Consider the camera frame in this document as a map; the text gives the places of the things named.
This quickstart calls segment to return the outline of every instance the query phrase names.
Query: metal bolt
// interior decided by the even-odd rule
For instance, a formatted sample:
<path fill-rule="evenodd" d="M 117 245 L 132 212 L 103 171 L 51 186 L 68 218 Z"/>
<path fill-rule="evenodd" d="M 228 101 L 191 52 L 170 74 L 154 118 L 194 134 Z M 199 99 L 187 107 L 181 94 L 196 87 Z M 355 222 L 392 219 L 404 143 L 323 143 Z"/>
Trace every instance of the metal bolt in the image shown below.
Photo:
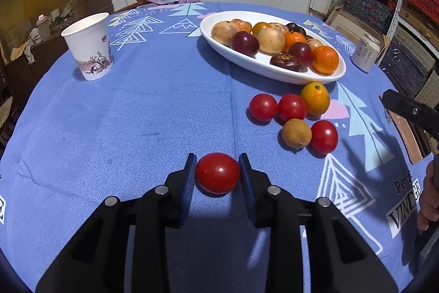
<path fill-rule="evenodd" d="M 108 207 L 113 207 L 117 204 L 117 198 L 115 196 L 109 196 L 104 202 Z"/>
<path fill-rule="evenodd" d="M 280 194 L 280 187 L 277 187 L 276 185 L 272 185 L 272 186 L 268 187 L 267 191 L 271 195 L 278 195 L 278 194 Z"/>
<path fill-rule="evenodd" d="M 320 206 L 322 207 L 328 207 L 331 204 L 331 200 L 329 200 L 326 197 L 323 198 L 319 198 L 317 199 L 317 202 L 319 203 Z"/>
<path fill-rule="evenodd" d="M 159 185 L 158 187 L 155 188 L 154 191 L 155 191 L 156 194 L 164 195 L 164 194 L 166 194 L 169 191 L 169 189 L 165 185 Z"/>

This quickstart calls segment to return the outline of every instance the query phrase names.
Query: red cherry tomato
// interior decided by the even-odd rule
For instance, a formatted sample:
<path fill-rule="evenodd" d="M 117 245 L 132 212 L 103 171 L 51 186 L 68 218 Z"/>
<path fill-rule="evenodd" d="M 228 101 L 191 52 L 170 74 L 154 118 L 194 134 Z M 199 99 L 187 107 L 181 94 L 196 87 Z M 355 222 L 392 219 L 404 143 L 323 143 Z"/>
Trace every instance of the red cherry tomato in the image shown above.
<path fill-rule="evenodd" d="M 268 122 L 276 115 L 277 102 L 273 96 L 260 93 L 250 101 L 249 110 L 257 120 Z"/>
<path fill-rule="evenodd" d="M 289 93 L 282 96 L 277 105 L 277 111 L 280 119 L 287 122 L 293 118 L 304 119 L 308 109 L 302 97 Z"/>
<path fill-rule="evenodd" d="M 195 178 L 201 187 L 213 194 L 225 194 L 238 183 L 239 165 L 224 153 L 210 153 L 202 157 L 195 167 Z"/>
<path fill-rule="evenodd" d="M 317 121 L 311 127 L 311 146 L 320 154 L 329 154 L 339 142 L 339 134 L 329 121 Z"/>

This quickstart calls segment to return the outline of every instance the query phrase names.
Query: can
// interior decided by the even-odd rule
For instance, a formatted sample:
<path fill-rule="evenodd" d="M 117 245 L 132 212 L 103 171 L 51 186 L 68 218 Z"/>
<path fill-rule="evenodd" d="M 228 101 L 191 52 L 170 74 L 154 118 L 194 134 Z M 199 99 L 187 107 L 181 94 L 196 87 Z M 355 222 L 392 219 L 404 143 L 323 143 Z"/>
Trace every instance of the can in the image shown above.
<path fill-rule="evenodd" d="M 359 40 L 354 54 L 351 56 L 351 61 L 359 69 L 369 72 L 372 65 L 378 59 L 380 51 L 380 42 L 372 35 L 364 33 L 363 37 Z"/>

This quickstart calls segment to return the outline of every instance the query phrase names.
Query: tablecloth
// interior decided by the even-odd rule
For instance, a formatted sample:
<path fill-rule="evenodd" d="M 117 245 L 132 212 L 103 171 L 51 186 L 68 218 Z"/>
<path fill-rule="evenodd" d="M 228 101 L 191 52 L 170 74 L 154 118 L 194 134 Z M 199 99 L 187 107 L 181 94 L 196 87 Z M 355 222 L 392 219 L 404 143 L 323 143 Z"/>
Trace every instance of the tablecloth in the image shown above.
<path fill-rule="evenodd" d="M 207 44 L 201 20 L 227 10 L 293 21 L 341 53 L 346 75 L 327 85 L 331 106 L 323 115 L 339 131 L 333 153 L 291 151 L 279 123 L 251 121 L 254 95 L 279 100 L 301 87 L 244 70 Z M 328 196 L 399 288 L 407 285 L 414 202 L 430 158 L 410 164 L 378 98 L 393 86 L 377 66 L 365 74 L 352 65 L 352 42 L 312 16 L 235 3 L 133 9 L 110 16 L 109 33 L 111 72 L 85 81 L 67 51 L 34 89 L 0 162 L 0 247 L 30 289 L 105 197 L 140 197 L 183 168 L 188 153 L 215 151 L 246 152 L 255 169 L 295 197 Z M 269 231 L 252 227 L 239 187 L 221 198 L 195 188 L 184 227 L 166 234 L 173 292 L 263 292 Z"/>

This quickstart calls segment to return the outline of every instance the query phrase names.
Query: potato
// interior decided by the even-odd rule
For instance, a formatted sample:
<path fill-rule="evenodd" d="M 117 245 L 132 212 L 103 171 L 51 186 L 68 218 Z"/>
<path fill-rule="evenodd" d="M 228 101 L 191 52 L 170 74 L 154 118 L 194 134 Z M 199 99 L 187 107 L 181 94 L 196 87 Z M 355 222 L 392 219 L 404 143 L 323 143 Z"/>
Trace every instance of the potato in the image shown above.
<path fill-rule="evenodd" d="M 260 50 L 268 54 L 278 54 L 285 46 L 285 37 L 275 28 L 264 28 L 256 36 L 259 40 Z"/>
<path fill-rule="evenodd" d="M 282 34 L 285 34 L 285 33 L 289 32 L 288 28 L 285 25 L 283 25 L 283 24 L 280 24 L 280 23 L 269 23 L 269 24 L 270 24 L 270 26 L 272 28 L 277 29 Z"/>
<path fill-rule="evenodd" d="M 216 40 L 220 44 L 230 47 L 230 45 L 232 44 L 232 38 L 236 33 L 238 33 L 238 31 L 239 29 L 236 24 L 224 20 L 222 22 L 216 23 L 213 26 L 211 34 L 214 40 Z"/>
<path fill-rule="evenodd" d="M 240 31 L 248 31 L 249 33 L 251 33 L 253 30 L 251 23 L 245 22 L 241 19 L 233 19 L 232 23 L 235 24 Z"/>

